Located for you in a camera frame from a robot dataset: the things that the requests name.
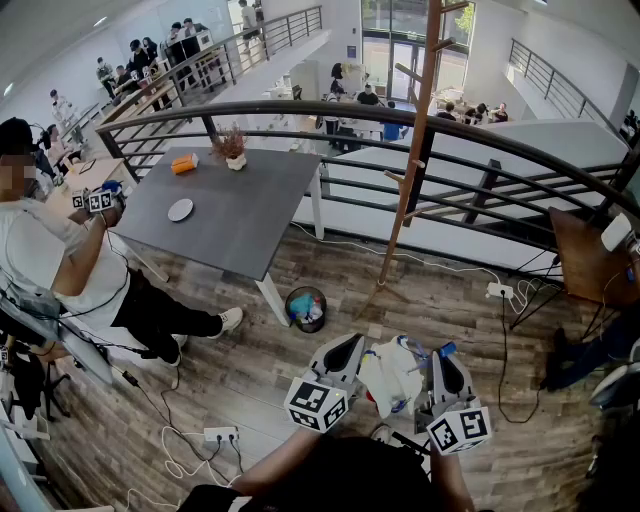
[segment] table leg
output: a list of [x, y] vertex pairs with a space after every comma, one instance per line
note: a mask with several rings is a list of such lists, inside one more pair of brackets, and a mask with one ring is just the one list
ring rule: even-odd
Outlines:
[[320, 211], [320, 203], [322, 200], [322, 188], [320, 187], [320, 168], [316, 169], [311, 183], [309, 184], [311, 191], [311, 207], [313, 208], [313, 223], [316, 228], [316, 237], [320, 240], [324, 239], [324, 225], [322, 224], [322, 213]]
[[142, 252], [140, 245], [137, 242], [133, 242], [132, 240], [126, 240], [124, 238], [118, 237], [122, 240], [122, 243], [127, 246], [136, 258], [138, 258], [151, 272], [153, 272], [160, 281], [166, 283], [169, 280], [169, 275], [162, 270], [158, 265], [156, 265], [151, 258], [145, 256]]
[[269, 273], [267, 272], [263, 281], [256, 281], [256, 284], [258, 285], [258, 288], [260, 288], [262, 295], [264, 295], [264, 298], [269, 306], [271, 306], [271, 309], [280, 323], [285, 327], [289, 327], [291, 325], [291, 319], [287, 316], [287, 312], [284, 309], [284, 303], [282, 302], [278, 289], [276, 288], [276, 285], [273, 284]]

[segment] black pants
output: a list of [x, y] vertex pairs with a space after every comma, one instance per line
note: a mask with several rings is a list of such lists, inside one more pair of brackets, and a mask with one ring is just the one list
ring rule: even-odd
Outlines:
[[144, 346], [168, 363], [179, 355], [172, 334], [215, 336], [222, 330], [219, 315], [183, 306], [155, 288], [140, 270], [129, 270], [131, 284], [112, 327], [125, 327]]
[[107, 92], [109, 93], [109, 98], [114, 99], [116, 97], [115, 94], [113, 94], [113, 86], [111, 85], [110, 82], [102, 82], [102, 85], [104, 86], [104, 88], [107, 90]]
[[[327, 135], [338, 135], [338, 123], [340, 121], [327, 121], [325, 119], [324, 122], [327, 123]], [[329, 144], [334, 148], [337, 148], [340, 145], [339, 142], [334, 140], [330, 141]]]
[[[611, 322], [602, 333], [602, 338], [563, 347], [562, 352], [556, 354], [557, 367], [547, 375], [549, 390], [569, 387], [609, 361], [627, 359], [631, 347], [640, 337], [639, 317], [640, 301], [637, 301]], [[562, 363], [565, 361], [573, 364], [564, 367]]]

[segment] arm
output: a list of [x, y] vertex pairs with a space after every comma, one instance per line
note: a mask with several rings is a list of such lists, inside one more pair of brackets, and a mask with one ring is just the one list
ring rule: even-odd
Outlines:
[[62, 258], [51, 286], [52, 291], [69, 297], [76, 297], [84, 291], [98, 261], [105, 231], [106, 224], [102, 216], [97, 216], [91, 223], [82, 246], [73, 254]]
[[232, 489], [245, 496], [255, 496], [296, 469], [311, 453], [322, 434], [299, 428], [280, 447], [240, 476]]
[[439, 493], [445, 510], [475, 512], [457, 455], [443, 456], [436, 448], [431, 449], [431, 482]]

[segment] hand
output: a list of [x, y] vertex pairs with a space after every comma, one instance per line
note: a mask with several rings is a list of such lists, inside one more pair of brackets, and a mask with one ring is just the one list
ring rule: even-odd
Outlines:
[[102, 219], [104, 220], [104, 224], [107, 229], [112, 228], [120, 221], [122, 214], [118, 210], [118, 208], [108, 208], [106, 210], [102, 210]]

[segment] wooden coat rack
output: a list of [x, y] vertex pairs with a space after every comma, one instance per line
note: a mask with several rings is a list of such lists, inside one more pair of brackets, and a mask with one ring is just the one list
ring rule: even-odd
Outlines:
[[[397, 299], [403, 302], [409, 302], [409, 299], [407, 299], [404, 295], [398, 293], [387, 285], [387, 274], [389, 273], [389, 266], [391, 265], [391, 259], [393, 258], [393, 253], [398, 243], [398, 236], [400, 235], [402, 225], [404, 224], [405, 226], [409, 226], [413, 217], [426, 210], [415, 210], [415, 201], [417, 200], [417, 194], [420, 191], [422, 176], [424, 176], [424, 171], [427, 167], [426, 160], [428, 159], [428, 154], [431, 152], [431, 143], [433, 142], [433, 134], [431, 134], [430, 140], [427, 141], [428, 153], [425, 156], [423, 154], [423, 143], [425, 142], [425, 132], [427, 129], [427, 110], [429, 108], [429, 103], [431, 102], [431, 94], [433, 92], [433, 79], [436, 70], [436, 55], [440, 50], [451, 46], [456, 42], [454, 38], [439, 41], [440, 18], [446, 12], [463, 9], [469, 5], [469, 2], [458, 2], [455, 4], [443, 6], [442, 0], [428, 0], [428, 2], [429, 7], [427, 10], [427, 35], [424, 61], [422, 65], [423, 75], [420, 76], [417, 73], [414, 73], [410, 69], [406, 68], [405, 66], [396, 64], [396, 69], [402, 71], [403, 73], [406, 73], [411, 78], [420, 83], [420, 96], [416, 98], [413, 88], [410, 89], [409, 92], [412, 98], [412, 102], [416, 106], [417, 114], [413, 126], [413, 139], [411, 140], [411, 151], [409, 153], [409, 161], [407, 163], [407, 170], [405, 172], [405, 175], [404, 177], [400, 177], [390, 173], [389, 171], [385, 171], [384, 173], [385, 176], [398, 183], [400, 200], [398, 201], [398, 209], [396, 210], [393, 230], [391, 231], [391, 237], [389, 239], [389, 245], [387, 246], [387, 253], [384, 257], [382, 269], [380, 270], [380, 276], [378, 277], [374, 289], [369, 294], [369, 298], [365, 302], [356, 318], [359, 318], [362, 313], [364, 313], [365, 309], [367, 309], [369, 304], [371, 304], [371, 301], [373, 301], [378, 292], [387, 291]], [[418, 183], [417, 189], [415, 189], [414, 181], [416, 179], [417, 169], [420, 169], [421, 171], [421, 178], [420, 183]], [[412, 211], [408, 211], [407, 207], [409, 206], [410, 198], [412, 197], [412, 195], [414, 196], [412, 201], [413, 205], [410, 208]]]

